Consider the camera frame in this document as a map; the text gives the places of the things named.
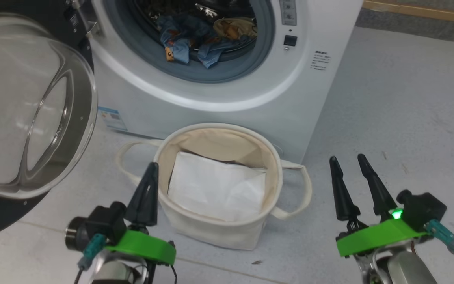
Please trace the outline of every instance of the button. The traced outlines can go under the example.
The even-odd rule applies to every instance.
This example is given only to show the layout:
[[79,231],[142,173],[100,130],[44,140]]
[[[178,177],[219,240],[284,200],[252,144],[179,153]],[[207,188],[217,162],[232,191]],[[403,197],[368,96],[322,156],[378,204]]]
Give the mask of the button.
[[297,43],[297,36],[292,36],[292,35],[285,35],[285,41],[283,42],[284,45],[290,45],[291,47],[294,47],[295,44]]

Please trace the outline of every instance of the blue and white sticker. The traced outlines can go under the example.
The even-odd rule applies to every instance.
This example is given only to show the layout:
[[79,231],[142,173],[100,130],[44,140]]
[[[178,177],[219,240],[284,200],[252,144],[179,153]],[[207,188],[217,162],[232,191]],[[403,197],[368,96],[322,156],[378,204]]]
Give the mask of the blue and white sticker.
[[97,107],[97,111],[101,115],[106,126],[118,129],[119,131],[127,131],[126,125],[120,117],[118,110],[112,110],[111,108],[104,108],[102,106],[99,106]]

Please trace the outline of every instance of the basket handle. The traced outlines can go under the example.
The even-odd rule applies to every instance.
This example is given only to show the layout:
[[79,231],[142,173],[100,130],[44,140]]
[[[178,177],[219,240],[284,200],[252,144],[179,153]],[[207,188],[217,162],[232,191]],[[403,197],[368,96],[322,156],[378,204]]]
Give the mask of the basket handle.
[[272,216],[281,220],[287,220],[292,216],[299,214],[304,209],[306,209],[306,207],[308,207],[311,202],[311,196],[313,194],[313,185],[311,185],[311,178],[309,177],[308,169],[306,169],[305,166],[281,160],[281,167],[283,167],[283,169],[299,169],[302,173],[302,176],[304,177],[304,198],[302,198],[302,203],[301,205],[299,205],[299,208],[297,208],[297,210],[295,210],[294,212],[286,212],[281,208],[274,207],[271,211]]
[[124,155],[126,152],[131,149],[134,145],[137,144],[146,144],[146,145],[153,145],[159,147],[162,144],[163,140],[159,139],[148,139],[148,140],[143,140],[143,141],[138,141],[138,142],[129,142],[125,145],[123,145],[118,151],[117,154],[115,155],[115,164],[117,164],[117,167],[121,172],[123,172],[130,180],[135,184],[138,185],[139,182],[141,181],[141,176],[136,176],[135,174],[132,174],[126,169],[124,169],[124,166],[122,165],[122,160],[124,159]]

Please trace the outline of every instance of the front-loading washing machine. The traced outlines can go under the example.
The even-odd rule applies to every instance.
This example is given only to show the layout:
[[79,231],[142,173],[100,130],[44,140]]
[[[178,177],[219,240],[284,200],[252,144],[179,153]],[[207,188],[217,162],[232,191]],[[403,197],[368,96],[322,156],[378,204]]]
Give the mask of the front-loading washing machine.
[[[300,163],[362,0],[249,0],[256,40],[225,52],[209,69],[193,51],[188,65],[166,61],[141,2],[93,5],[97,27],[90,44],[106,125],[166,138],[196,123],[237,124]],[[194,2],[228,8],[242,1]]]

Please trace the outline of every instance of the green led light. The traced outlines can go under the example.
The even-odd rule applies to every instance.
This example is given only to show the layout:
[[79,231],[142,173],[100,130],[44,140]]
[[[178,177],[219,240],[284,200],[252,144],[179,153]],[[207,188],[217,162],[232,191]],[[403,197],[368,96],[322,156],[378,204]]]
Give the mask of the green led light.
[[402,217],[402,209],[396,209],[394,212],[391,212],[393,219],[400,219]]

